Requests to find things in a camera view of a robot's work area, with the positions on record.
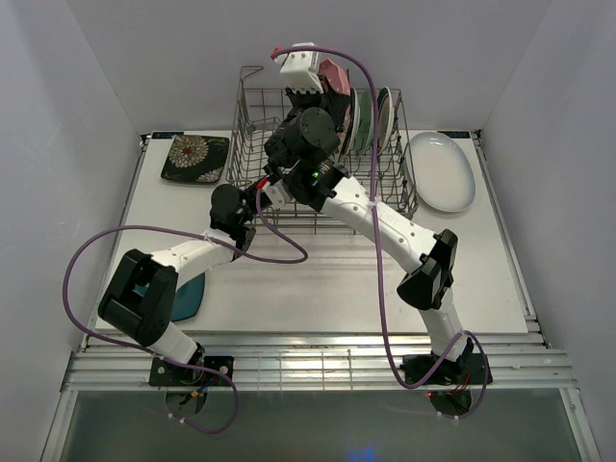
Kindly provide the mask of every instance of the wire dish rack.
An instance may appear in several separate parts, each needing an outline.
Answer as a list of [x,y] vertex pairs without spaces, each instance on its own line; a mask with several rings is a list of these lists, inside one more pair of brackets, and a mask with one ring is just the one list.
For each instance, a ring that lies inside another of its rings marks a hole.
[[[239,188],[252,184],[264,175],[263,167],[268,159],[264,144],[292,108],[284,89],[246,86],[246,80],[261,70],[263,67],[260,65],[247,65],[241,71],[231,135],[231,160],[227,169],[228,183]],[[361,99],[365,90],[356,90]],[[410,157],[406,114],[401,91],[391,92],[396,116],[392,133],[378,156],[377,190],[381,201],[411,218],[417,210],[418,201],[412,168],[409,171],[405,165],[406,157]],[[368,188],[372,148],[368,146],[357,152],[351,146],[348,152],[351,154],[340,156],[340,153],[335,153],[334,157]],[[277,211],[266,211],[264,215],[279,228],[306,230],[315,234],[321,230],[350,230],[344,223],[294,202]]]

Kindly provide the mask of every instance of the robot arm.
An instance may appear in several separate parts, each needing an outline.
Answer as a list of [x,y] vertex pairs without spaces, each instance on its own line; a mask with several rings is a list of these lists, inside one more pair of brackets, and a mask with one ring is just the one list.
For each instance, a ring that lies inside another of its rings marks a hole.
[[[289,68],[293,57],[282,60],[289,82],[314,83],[312,55],[304,57],[310,78],[300,79],[301,69]],[[422,228],[382,202],[371,203],[368,192],[344,166],[332,160],[340,139],[350,98],[336,91],[326,75],[318,75],[316,92],[287,89],[293,108],[265,144],[266,177],[245,190],[218,186],[212,196],[211,228],[217,238],[242,250],[248,249],[254,229],[246,226],[256,213],[256,192],[262,189],[263,208],[280,208],[292,199],[336,218],[374,241],[371,207],[377,207],[383,250],[406,272],[398,295],[420,310],[430,336],[432,355],[421,364],[409,360],[407,370],[426,372],[443,355],[452,338],[462,330],[453,305],[451,269],[457,237]],[[100,318],[165,357],[195,364],[203,351],[170,322],[176,289],[196,275],[239,255],[219,244],[192,240],[170,249],[124,255],[99,305]],[[144,295],[136,287],[146,286]],[[428,383],[451,383],[466,373],[473,344],[463,336],[449,352],[439,372]]]

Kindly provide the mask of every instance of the plate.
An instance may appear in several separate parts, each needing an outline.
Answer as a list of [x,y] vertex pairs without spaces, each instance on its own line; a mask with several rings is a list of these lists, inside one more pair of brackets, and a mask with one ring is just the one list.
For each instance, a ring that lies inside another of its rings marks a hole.
[[475,176],[457,142],[437,132],[423,132],[411,140],[417,193],[441,212],[462,212],[475,200]]
[[350,89],[350,122],[346,129],[345,140],[343,141],[343,147],[341,149],[341,155],[344,156],[353,146],[355,137],[357,137],[357,129],[359,128],[359,98],[357,97],[357,90]]
[[385,87],[378,94],[378,152],[387,146],[394,129],[394,103],[392,92]]
[[[135,285],[135,293],[144,296],[149,284],[145,286]],[[205,273],[202,272],[194,277],[175,292],[173,308],[171,309],[171,321],[178,322],[196,316],[203,294],[205,293]]]
[[334,91],[350,96],[347,73],[339,65],[331,60],[325,60],[319,66],[319,75],[327,79],[327,83]]
[[359,127],[357,128],[357,138],[355,138],[355,144],[353,145],[353,152],[355,154],[364,154],[370,147],[373,125],[372,95],[369,90],[364,90],[359,101]]

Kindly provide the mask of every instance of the metal frame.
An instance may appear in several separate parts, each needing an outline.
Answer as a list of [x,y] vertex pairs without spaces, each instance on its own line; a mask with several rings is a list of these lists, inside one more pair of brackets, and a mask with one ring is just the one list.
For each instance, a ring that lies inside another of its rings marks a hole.
[[[139,148],[140,148],[139,156],[137,158],[137,162],[135,163],[135,171],[133,172],[133,176],[131,178],[131,184],[130,184],[130,187],[128,188],[128,194],[126,195],[126,200],[124,201],[124,206],[122,207],[122,215],[120,217],[118,226],[126,223],[126,217],[128,216],[128,210],[130,208],[131,201],[133,200],[133,195],[135,194],[135,188],[137,187],[137,181],[141,173],[143,157],[145,156],[145,152],[147,151],[147,146],[149,145],[150,139],[151,139],[151,135],[143,136],[142,141],[139,144]],[[118,244],[119,244],[119,235],[118,233],[115,233],[114,245],[112,246],[112,251],[109,253],[109,258],[107,261],[107,265],[105,267],[106,269],[105,269],[105,272],[103,274],[103,278],[101,279],[101,281],[105,281],[109,277],[109,273],[112,269],[111,268],[112,261],[114,260],[114,255],[116,255]],[[98,289],[97,300],[99,300],[103,296],[104,292],[105,292],[105,288],[103,287],[103,284],[101,282],[101,286]],[[88,319],[88,328],[95,329],[97,319],[98,319],[98,314],[96,310],[93,309],[90,314],[90,318]],[[82,342],[79,345],[79,348],[82,351],[85,351],[87,347],[88,347],[88,336],[84,335],[82,338]]]
[[[246,80],[261,70],[263,67],[260,65],[245,65],[240,71],[229,147],[229,167],[226,171],[226,181],[240,188],[249,186],[263,176],[263,168],[268,158],[264,148],[265,141],[292,108],[284,89],[252,88],[246,85]],[[360,95],[366,91],[355,90]],[[392,132],[378,155],[377,190],[383,202],[405,217],[411,218],[419,207],[419,202],[413,169],[408,170],[404,162],[404,159],[410,156],[406,112],[401,90],[391,89],[391,93],[395,121]],[[335,154],[334,157],[338,156],[337,161],[360,183],[368,185],[371,178],[372,144],[355,151],[354,146],[351,146],[345,155]],[[279,210],[265,211],[265,216],[281,229],[301,229],[311,234],[317,234],[322,229],[352,232],[348,225],[295,202]]]
[[[518,292],[525,302],[528,328],[528,333],[524,335],[479,336],[490,357],[494,376],[494,384],[490,388],[559,389],[582,460],[600,460],[567,354],[564,350],[546,346],[541,334],[476,133],[473,133],[473,139]],[[135,178],[139,175],[145,148],[146,145],[143,145]],[[122,222],[133,190],[134,184],[127,198]],[[399,389],[389,370],[382,338],[378,335],[189,333],[209,353],[230,354],[236,358],[234,379],[240,392]],[[122,335],[112,337],[125,338]],[[392,335],[390,341],[398,362],[403,354],[429,352],[429,338],[426,335]],[[149,355],[89,338],[84,339],[82,347],[69,362],[42,461],[60,458],[79,391],[160,390],[147,385],[151,362]],[[228,392],[227,389],[216,391]]]
[[72,420],[73,411],[75,410],[77,395],[78,392],[73,391],[60,394],[56,414],[51,423],[51,429],[47,435],[47,441],[45,441],[40,462],[55,462],[60,460],[66,436],[68,436],[70,421]]
[[584,462],[601,460],[597,444],[579,399],[579,390],[577,388],[560,389],[560,397],[569,418],[569,425],[574,432],[581,460]]

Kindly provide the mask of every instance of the purple cable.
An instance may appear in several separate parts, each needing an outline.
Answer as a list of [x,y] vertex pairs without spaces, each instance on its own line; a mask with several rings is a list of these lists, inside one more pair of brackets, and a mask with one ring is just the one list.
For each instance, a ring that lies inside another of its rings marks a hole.
[[[285,48],[283,50],[274,51],[271,54],[271,57],[276,58],[277,56],[280,56],[280,55],[288,55],[291,53],[296,53],[298,51],[317,51],[320,53],[327,53],[329,55],[339,56],[357,65],[357,67],[359,67],[360,70],[366,76],[366,80],[368,81],[368,86],[370,88],[370,92],[372,96],[372,116],[374,120],[374,125],[372,127],[372,162],[371,162],[371,178],[370,178],[370,201],[374,203],[376,200],[376,170],[377,170],[377,162],[378,162],[377,157],[378,157],[378,130],[379,129],[378,129],[378,97],[376,94],[376,87],[374,86],[374,81],[372,80],[372,76],[368,72],[368,69],[362,63],[360,63],[355,58],[353,58],[352,56],[348,55],[347,53],[343,53],[343,52],[336,51],[336,50],[331,50],[329,48],[325,48],[322,46],[310,46],[310,45],[293,46],[290,48]],[[460,337],[462,337],[462,335],[464,334],[467,334],[469,337],[473,339],[473,341],[479,348],[479,351],[483,358],[483,364],[484,364],[483,369],[485,371],[484,379],[483,379],[483,386],[481,388],[481,394],[479,395],[477,402],[475,403],[475,405],[471,407],[471,409],[469,409],[468,412],[460,416],[457,416],[458,419],[464,419],[464,418],[470,417],[479,407],[481,402],[483,401],[483,398],[485,396],[485,390],[488,386],[488,379],[489,379],[488,358],[483,350],[483,347],[481,346],[481,343],[479,342],[475,334],[473,334],[472,332],[469,332],[468,330],[465,330],[463,332],[458,332],[451,339],[451,342],[449,343],[448,347],[445,348],[445,351],[443,351],[443,354],[437,360],[434,366],[432,366],[432,368],[426,373],[426,375],[424,375],[422,379],[419,380],[418,382],[409,385],[400,376],[398,372],[398,368],[396,366],[396,362],[394,360],[394,355],[392,354],[392,348],[389,343],[389,330],[387,328],[387,316],[385,313],[385,289],[384,289],[384,284],[383,284],[383,256],[381,254],[382,244],[381,244],[380,230],[378,227],[378,214],[376,211],[376,207],[372,207],[372,224],[374,226],[374,246],[376,247],[376,272],[377,272],[376,279],[377,279],[377,284],[378,284],[378,310],[379,310],[380,319],[381,319],[381,332],[383,334],[383,344],[385,346],[385,353],[387,354],[387,361],[389,362],[389,366],[392,370],[392,373],[394,374],[394,377],[396,378],[396,381],[400,384],[400,386],[402,386],[403,388],[406,388],[407,390],[415,390],[423,386],[425,382],[429,379],[429,377],[432,376],[432,374],[439,368],[439,366],[443,363],[443,361],[445,361],[446,356],[451,351],[455,343],[460,339]],[[452,419],[454,418],[454,416],[450,416],[447,414],[445,415]]]
[[[285,236],[284,234],[282,234],[280,231],[278,231],[277,229],[275,229],[273,226],[271,226],[266,220],[265,217],[263,216],[263,211],[261,209],[261,191],[259,190],[257,192],[257,201],[256,201],[256,205],[257,205],[257,213],[259,215],[259,218],[261,219],[261,221],[266,225],[266,227],[272,232],[274,233],[276,236],[279,236],[280,238],[282,238],[285,242],[291,244],[293,247],[295,247],[297,250],[299,250],[302,254],[301,258],[295,259],[295,260],[278,260],[278,259],[274,259],[274,258],[266,258],[266,257],[260,257],[257,255],[252,255],[244,250],[238,249],[235,246],[233,246],[232,244],[229,244],[225,241],[221,241],[219,239],[216,238],[209,238],[211,242],[215,243],[215,244],[219,244],[222,245],[224,247],[227,247],[231,250],[234,250],[235,252],[243,255],[246,258],[249,258],[251,260],[256,260],[258,262],[264,262],[264,263],[277,263],[277,264],[297,264],[297,263],[302,263],[305,262],[308,259],[308,252],[306,252],[306,250],[299,245],[298,243],[296,243],[295,241],[291,240],[290,238],[288,238],[287,236]],[[186,238],[192,238],[192,239],[199,239],[200,241],[204,241],[206,238],[204,235],[201,234],[195,234],[195,233],[189,233],[187,231],[179,231],[179,230],[175,230],[175,229],[168,229],[168,228],[162,228],[159,226],[147,226],[147,225],[136,225],[136,224],[127,224],[127,225],[123,225],[123,226],[118,226],[115,228],[111,228],[111,229],[107,229],[105,231],[101,231],[100,233],[92,236],[91,238],[89,238],[87,241],[85,241],[83,244],[81,244],[79,246],[79,248],[75,251],[75,253],[73,254],[73,256],[71,257],[70,261],[68,262],[68,265],[66,267],[66,271],[64,273],[64,280],[63,280],[63,284],[62,284],[62,302],[63,302],[63,306],[64,306],[64,311],[66,312],[66,315],[68,316],[68,318],[70,319],[70,321],[82,332],[84,332],[85,334],[90,335],[91,337],[94,337],[98,340],[102,340],[104,342],[109,342],[110,344],[116,344],[119,345],[121,347],[130,347],[130,348],[135,348],[138,349],[140,351],[149,353],[149,354],[156,354],[155,351],[146,348],[144,346],[141,345],[137,345],[137,344],[133,344],[131,342],[124,342],[121,340],[117,340],[117,339],[113,339],[111,337],[108,337],[106,335],[100,334],[92,329],[87,328],[85,325],[83,325],[73,314],[72,310],[70,309],[70,303],[68,301],[68,283],[70,281],[70,275],[73,272],[73,269],[75,268],[75,264],[77,263],[77,259],[79,259],[79,257],[81,256],[82,253],[84,253],[84,251],[93,243],[95,243],[96,241],[98,241],[101,238],[104,238],[105,236],[108,236],[110,234],[113,233],[117,233],[119,231],[128,231],[128,230],[134,230],[134,229],[139,229],[142,231],[154,231],[157,233],[165,233],[165,234],[173,234],[176,236],[183,236]],[[233,381],[227,377],[225,374],[216,371],[214,369],[209,369],[209,368],[203,368],[203,367],[199,367],[199,366],[193,366],[190,364],[183,364],[183,363],[178,363],[177,361],[174,361],[172,359],[169,358],[163,358],[167,363],[176,366],[176,367],[180,367],[180,368],[184,368],[184,369],[190,369],[193,371],[201,371],[201,372],[205,372],[205,373],[209,373],[209,374],[214,374],[217,375],[218,377],[222,377],[222,379],[224,379],[229,386],[233,389],[233,397],[234,397],[234,407],[233,407],[233,414],[231,415],[231,417],[229,418],[229,420],[220,428],[216,428],[216,429],[210,429],[210,428],[206,428],[202,425],[200,425],[199,423],[195,423],[192,422],[188,419],[185,419],[183,422],[185,422],[186,424],[196,428],[199,431],[202,431],[203,433],[207,433],[209,435],[216,435],[218,433],[221,433],[222,431],[226,430],[236,419],[238,412],[240,410],[240,396],[238,393],[238,389],[235,386],[235,383],[233,383]]]
[[303,263],[303,262],[305,262],[306,260],[308,260],[308,252],[306,251],[306,249],[304,247],[302,247],[301,245],[299,245],[298,243],[296,243],[290,237],[285,236],[280,231],[278,231],[276,229],[276,227],[274,225],[272,225],[271,223],[269,223],[266,220],[266,218],[264,217],[263,210],[261,209],[261,194],[262,193],[263,193],[263,190],[261,190],[261,189],[257,190],[256,206],[257,206],[257,214],[259,215],[259,219],[261,220],[261,222],[263,222],[263,224],[266,225],[266,227],[268,228],[269,231],[271,231],[273,234],[278,236],[285,243],[288,243],[288,244],[292,245],[293,247],[295,247],[303,255],[301,258],[297,258],[295,260],[276,260],[275,262],[273,262],[271,259],[268,259],[268,260],[271,263],[286,263],[286,264],[295,264],[295,263]]

